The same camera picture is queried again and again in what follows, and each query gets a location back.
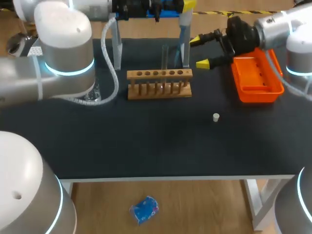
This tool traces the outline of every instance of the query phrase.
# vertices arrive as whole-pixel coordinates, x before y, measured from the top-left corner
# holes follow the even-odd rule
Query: white bottle cap
[[[213,118],[214,118],[214,122],[218,122],[220,115],[218,113],[214,113]]]

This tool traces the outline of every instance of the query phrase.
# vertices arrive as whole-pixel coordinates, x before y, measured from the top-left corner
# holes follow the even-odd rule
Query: black table
[[[1,111],[0,130],[25,137],[60,179],[77,181],[293,175],[312,163],[312,103],[286,90],[274,104],[243,104],[229,67],[195,69],[196,61],[221,54],[216,43],[191,49],[191,98],[127,100],[126,71],[159,69],[164,44],[173,61],[176,39],[123,40],[112,102],[86,107],[51,99],[10,107]],[[105,97],[113,81],[99,40],[94,49]],[[285,67],[285,50],[276,53]]]

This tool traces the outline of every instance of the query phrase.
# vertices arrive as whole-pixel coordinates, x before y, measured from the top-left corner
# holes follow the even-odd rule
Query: white tube
[[[111,60],[109,59],[108,57],[108,53],[107,53],[107,49],[106,49],[106,44],[105,44],[105,38],[106,38],[106,34],[107,34],[107,31],[108,29],[112,26],[113,23],[116,22],[116,18],[111,18],[107,23],[106,25],[104,26],[103,28],[103,31],[102,31],[102,37],[101,37],[101,48],[102,48],[102,52],[103,52],[103,55],[104,55],[104,58],[105,58],[105,61],[108,65],[108,68],[113,76],[113,80],[114,80],[114,91],[113,93],[106,99],[102,100],[102,101],[99,101],[99,102],[95,102],[95,101],[84,101],[84,100],[80,100],[80,99],[77,99],[77,98],[64,98],[65,100],[68,100],[68,101],[71,101],[71,102],[74,102],[74,103],[77,103],[77,104],[81,104],[81,105],[85,105],[85,106],[99,106],[99,105],[103,105],[105,103],[108,103],[110,102],[111,100],[113,100],[116,96],[117,96],[117,93],[118,93],[118,90],[119,90],[119,82],[118,82],[118,77],[117,77],[117,74],[114,70],[114,67],[112,65],[112,62]]]
[[[268,51],[265,52],[265,56],[267,57],[267,60],[268,60],[268,62],[269,62],[269,64],[270,64],[272,70],[274,71],[274,73],[275,73],[276,76],[278,77],[278,79],[279,79],[284,85],[286,85],[287,88],[293,90],[296,94],[302,95],[302,96],[304,96],[306,99],[312,101],[312,97],[311,97],[311,96],[309,96],[309,95],[305,94],[304,92],[302,92],[301,90],[299,90],[299,89],[297,89],[297,88],[291,86],[290,84],[288,84],[288,82],[286,82],[286,81],[281,77],[281,75],[280,75],[279,72],[277,71],[277,69],[276,69],[276,67],[275,67],[275,65],[274,65],[274,63],[273,63],[273,61],[272,61],[272,59],[271,59],[271,56],[270,56],[270,54],[269,54]]]

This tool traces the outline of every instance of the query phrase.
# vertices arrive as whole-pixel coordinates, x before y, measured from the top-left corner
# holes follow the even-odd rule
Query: blue plastic bag
[[[136,219],[138,225],[140,225],[153,217],[159,211],[159,207],[154,198],[147,196],[137,205],[131,206],[129,211]]]

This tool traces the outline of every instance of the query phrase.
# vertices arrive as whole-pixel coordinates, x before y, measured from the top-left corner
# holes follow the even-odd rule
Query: orange tray
[[[271,59],[283,76],[273,50]],[[256,48],[253,52],[234,58],[231,65],[239,99],[248,103],[274,102],[284,92],[284,87],[266,59],[265,53]]]

